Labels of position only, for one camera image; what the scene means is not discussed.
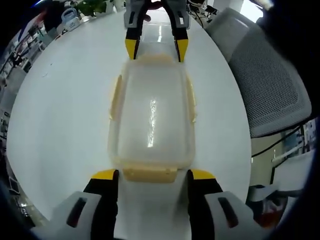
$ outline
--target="office chair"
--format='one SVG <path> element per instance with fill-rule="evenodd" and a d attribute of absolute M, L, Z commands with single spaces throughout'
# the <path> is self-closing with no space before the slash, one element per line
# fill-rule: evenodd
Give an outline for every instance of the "office chair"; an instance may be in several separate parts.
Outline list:
<path fill-rule="evenodd" d="M 205 30 L 239 86 L 252 138 L 272 135 L 309 119 L 312 105 L 303 80 L 258 25 L 226 8 Z"/>

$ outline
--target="plastic food container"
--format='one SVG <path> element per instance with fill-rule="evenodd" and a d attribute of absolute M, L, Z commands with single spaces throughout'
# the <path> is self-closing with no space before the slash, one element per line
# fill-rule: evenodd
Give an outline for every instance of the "plastic food container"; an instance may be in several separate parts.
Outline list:
<path fill-rule="evenodd" d="M 128 180 L 169 183 L 195 156 L 195 98 L 184 66 L 170 56 L 130 60 L 110 108 L 108 152 Z"/>

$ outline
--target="white tabletop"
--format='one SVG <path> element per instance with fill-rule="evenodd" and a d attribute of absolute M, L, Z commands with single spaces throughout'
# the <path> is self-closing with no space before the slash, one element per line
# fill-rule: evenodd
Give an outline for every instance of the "white tabletop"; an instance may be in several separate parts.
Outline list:
<path fill-rule="evenodd" d="M 163 12 L 151 17 L 161 22 Z M 113 168 L 107 153 L 109 107 L 115 79 L 128 60 L 125 35 L 122 13 L 86 22 L 53 41 L 21 85 L 7 155 L 26 195 L 48 219 L 94 173 Z M 251 141 L 239 88 L 218 47 L 193 19 L 188 37 L 184 64 L 197 103 L 192 167 L 211 172 L 224 191 L 245 201 Z M 185 205 L 177 204 L 184 174 L 172 184 L 126 182 L 120 176 L 115 237 L 190 238 Z"/>

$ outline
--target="floor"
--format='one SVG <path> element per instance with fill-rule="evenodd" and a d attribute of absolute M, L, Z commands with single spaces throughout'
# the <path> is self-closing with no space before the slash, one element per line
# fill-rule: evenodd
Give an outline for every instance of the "floor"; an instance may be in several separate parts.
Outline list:
<path fill-rule="evenodd" d="M 281 139 L 281 134 L 251 139 L 252 155 L 266 149 Z M 269 185 L 272 172 L 272 159 L 284 153 L 283 143 L 251 159 L 250 186 Z"/>

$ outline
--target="gray mesh chair back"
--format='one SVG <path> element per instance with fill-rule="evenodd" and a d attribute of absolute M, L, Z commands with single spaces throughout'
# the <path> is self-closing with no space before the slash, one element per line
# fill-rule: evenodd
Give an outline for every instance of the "gray mesh chair back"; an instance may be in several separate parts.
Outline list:
<path fill-rule="evenodd" d="M 205 30 L 237 81 L 252 138 L 280 132 L 311 115 L 311 102 L 297 70 L 258 25 L 226 8 Z"/>

